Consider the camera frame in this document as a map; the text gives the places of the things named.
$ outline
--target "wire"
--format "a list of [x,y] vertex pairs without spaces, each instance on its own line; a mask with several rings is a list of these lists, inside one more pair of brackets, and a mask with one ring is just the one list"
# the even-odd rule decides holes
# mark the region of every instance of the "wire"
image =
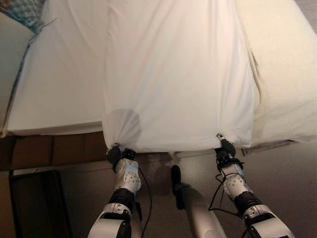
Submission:
[[246,236],[247,232],[248,232],[248,229],[246,229],[246,230],[243,232],[241,238],[244,238],[244,237]]
[[237,213],[229,212],[229,211],[224,210],[224,209],[221,209],[221,208],[211,208],[209,211],[221,211],[221,212],[226,212],[226,213],[228,213],[228,214],[231,214],[231,215],[233,215],[233,216],[235,216],[235,217],[240,218],[240,216],[239,216]]
[[219,189],[221,188],[222,184],[223,184],[223,183],[220,183],[220,184],[219,184],[218,188],[216,189],[216,191],[215,191],[214,194],[213,194],[213,197],[212,197],[210,206],[209,206],[209,208],[208,208],[209,211],[210,211],[210,209],[211,209],[211,207],[212,207],[212,205],[213,205],[214,199],[216,198],[216,195],[217,195]]
[[141,235],[141,238],[143,238],[144,236],[144,232],[145,232],[145,229],[147,228],[147,225],[149,223],[149,220],[150,220],[150,216],[151,216],[151,212],[152,212],[152,206],[153,206],[153,201],[152,201],[152,194],[151,194],[151,190],[150,190],[150,186],[148,184],[148,181],[147,179],[145,178],[142,170],[139,168],[139,171],[145,181],[145,184],[147,185],[147,188],[148,188],[148,192],[149,192],[149,197],[150,197],[150,211],[149,211],[149,214],[148,214],[148,218],[147,218],[147,221],[145,222],[145,225],[144,225],[144,228],[143,228],[143,231],[142,231],[142,235]]
[[228,214],[231,214],[231,215],[233,215],[233,216],[235,216],[235,217],[239,217],[239,218],[240,218],[239,213],[229,212],[229,211],[227,211],[227,210],[224,210],[224,209],[221,209],[221,208],[220,208],[220,207],[221,207],[221,204],[222,204],[222,199],[223,199],[224,190],[222,191],[222,195],[221,195],[221,199],[220,199],[220,203],[219,203],[219,208],[212,208],[212,205],[213,205],[213,202],[214,202],[214,200],[215,200],[215,197],[216,197],[216,195],[218,194],[218,191],[219,191],[220,187],[223,185],[223,183],[225,182],[226,177],[227,177],[228,175],[240,175],[240,176],[243,178],[243,180],[245,181],[244,177],[243,177],[241,174],[239,174],[239,173],[229,173],[229,174],[226,175],[222,170],[221,170],[221,172],[222,172],[222,174],[224,174],[222,181],[221,181],[220,179],[218,179],[218,177],[219,177],[220,175],[222,175],[222,174],[218,174],[218,175],[215,176],[216,180],[218,180],[218,181],[220,182],[220,184],[219,184],[218,188],[216,189],[216,191],[215,191],[214,194],[213,194],[213,197],[212,197],[210,206],[209,206],[209,208],[208,208],[208,211],[214,211],[214,210],[216,210],[216,211],[226,212],[226,213],[228,213]]

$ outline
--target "white bed sheet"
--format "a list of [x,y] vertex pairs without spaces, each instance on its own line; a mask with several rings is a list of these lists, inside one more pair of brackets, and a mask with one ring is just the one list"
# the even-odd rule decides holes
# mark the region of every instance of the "white bed sheet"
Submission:
[[7,130],[18,135],[101,131],[107,4],[47,0],[27,53]]
[[110,0],[106,144],[135,151],[250,145],[253,76],[232,0]]

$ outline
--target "floor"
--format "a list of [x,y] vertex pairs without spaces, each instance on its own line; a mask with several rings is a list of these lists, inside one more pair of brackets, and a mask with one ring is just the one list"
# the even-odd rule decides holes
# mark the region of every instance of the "floor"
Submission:
[[[237,157],[245,162],[245,177],[258,198],[268,205],[293,231],[297,238],[317,234],[317,147],[315,143],[296,143]],[[210,201],[217,181],[212,150],[166,154],[138,155],[136,160],[144,172],[153,194],[153,210],[146,238],[190,238],[185,211],[175,207],[171,193],[170,167],[178,164],[183,181],[190,183]],[[86,238],[96,217],[108,202],[115,174],[110,163],[96,162],[60,168],[62,184],[74,237]],[[137,195],[143,216],[149,210],[149,196],[143,186]],[[225,198],[222,208],[235,211]],[[216,212],[228,238],[240,237],[242,222],[231,215]]]

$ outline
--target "white sheet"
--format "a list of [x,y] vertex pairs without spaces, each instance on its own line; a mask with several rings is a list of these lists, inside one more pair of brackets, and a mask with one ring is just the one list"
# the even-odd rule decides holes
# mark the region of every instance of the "white sheet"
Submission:
[[250,145],[253,77],[232,0],[110,0],[104,134],[136,151]]
[[31,46],[8,120],[19,134],[102,130],[105,0],[47,0],[44,27]]
[[316,34],[293,0],[237,0],[237,5],[259,73],[253,143],[314,141]]

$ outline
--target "patterned pillowcase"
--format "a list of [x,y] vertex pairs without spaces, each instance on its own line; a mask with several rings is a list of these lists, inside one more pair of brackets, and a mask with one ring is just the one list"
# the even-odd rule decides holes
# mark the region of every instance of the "patterned pillowcase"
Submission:
[[0,0],[0,11],[38,33],[45,0]]

